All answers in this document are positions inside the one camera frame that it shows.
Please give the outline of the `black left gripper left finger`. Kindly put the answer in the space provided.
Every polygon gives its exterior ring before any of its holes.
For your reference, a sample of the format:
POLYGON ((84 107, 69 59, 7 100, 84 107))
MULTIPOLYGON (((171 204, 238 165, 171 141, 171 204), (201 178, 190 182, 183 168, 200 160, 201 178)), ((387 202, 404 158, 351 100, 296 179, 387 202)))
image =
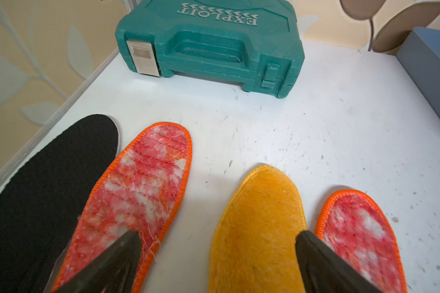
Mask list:
POLYGON ((136 230, 127 231, 57 293, 130 293, 143 244, 136 230))

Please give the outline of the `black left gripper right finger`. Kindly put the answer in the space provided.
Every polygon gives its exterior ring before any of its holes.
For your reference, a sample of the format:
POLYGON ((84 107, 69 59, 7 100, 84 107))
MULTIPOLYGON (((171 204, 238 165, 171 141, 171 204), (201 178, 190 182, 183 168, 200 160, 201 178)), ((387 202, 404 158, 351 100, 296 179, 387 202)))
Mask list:
POLYGON ((380 292, 309 230, 297 235, 295 252, 307 293, 380 292))

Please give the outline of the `yellow insole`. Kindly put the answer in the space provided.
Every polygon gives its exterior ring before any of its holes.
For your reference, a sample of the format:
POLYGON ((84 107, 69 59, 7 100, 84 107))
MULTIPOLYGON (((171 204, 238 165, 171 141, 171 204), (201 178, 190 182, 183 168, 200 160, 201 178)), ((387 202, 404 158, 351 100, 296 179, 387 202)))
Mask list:
POLYGON ((297 187, 269 165, 240 184, 216 227, 209 259, 211 293, 303 293, 295 252, 307 229, 297 187))

